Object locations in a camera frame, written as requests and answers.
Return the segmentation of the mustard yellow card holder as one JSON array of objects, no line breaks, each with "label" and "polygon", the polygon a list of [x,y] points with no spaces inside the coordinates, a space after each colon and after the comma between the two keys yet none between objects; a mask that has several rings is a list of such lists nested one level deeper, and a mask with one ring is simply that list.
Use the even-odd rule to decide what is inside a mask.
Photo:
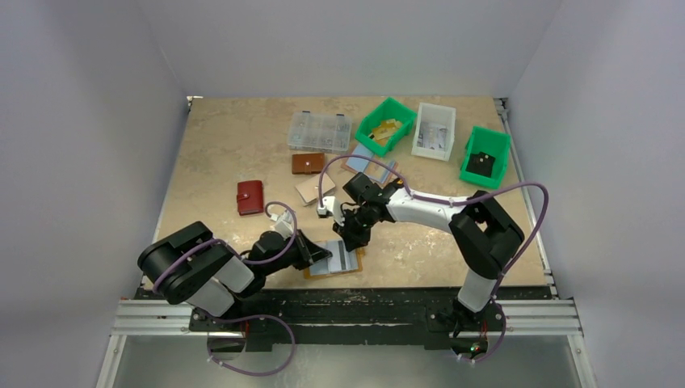
[{"label": "mustard yellow card holder", "polygon": [[319,247],[323,247],[332,253],[332,256],[325,260],[319,260],[304,270],[305,279],[319,279],[337,275],[344,275],[363,270],[362,258],[364,248],[357,248],[354,251],[347,251],[342,240],[328,240],[316,242]]}]

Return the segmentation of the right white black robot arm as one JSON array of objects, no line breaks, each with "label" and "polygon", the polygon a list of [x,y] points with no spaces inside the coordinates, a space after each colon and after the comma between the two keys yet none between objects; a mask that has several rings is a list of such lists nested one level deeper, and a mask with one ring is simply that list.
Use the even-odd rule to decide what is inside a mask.
[{"label": "right white black robot arm", "polygon": [[485,191],[470,197],[438,196],[412,191],[400,178],[381,187],[363,173],[343,190],[353,201],[351,208],[323,196],[317,215],[334,219],[333,230],[348,251],[366,247],[379,222],[413,223],[451,234],[468,267],[457,305],[474,314],[490,302],[505,267],[524,243],[521,228]]}]

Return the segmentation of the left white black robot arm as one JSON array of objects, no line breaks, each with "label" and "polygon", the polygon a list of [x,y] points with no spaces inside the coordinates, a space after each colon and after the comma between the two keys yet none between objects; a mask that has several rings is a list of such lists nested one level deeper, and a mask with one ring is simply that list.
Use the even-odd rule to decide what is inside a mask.
[{"label": "left white black robot arm", "polygon": [[266,231],[240,255],[196,221],[146,247],[137,266],[169,304],[185,302],[212,317],[237,319],[249,314],[242,303],[268,276],[286,268],[305,270],[332,255],[301,230]]}]

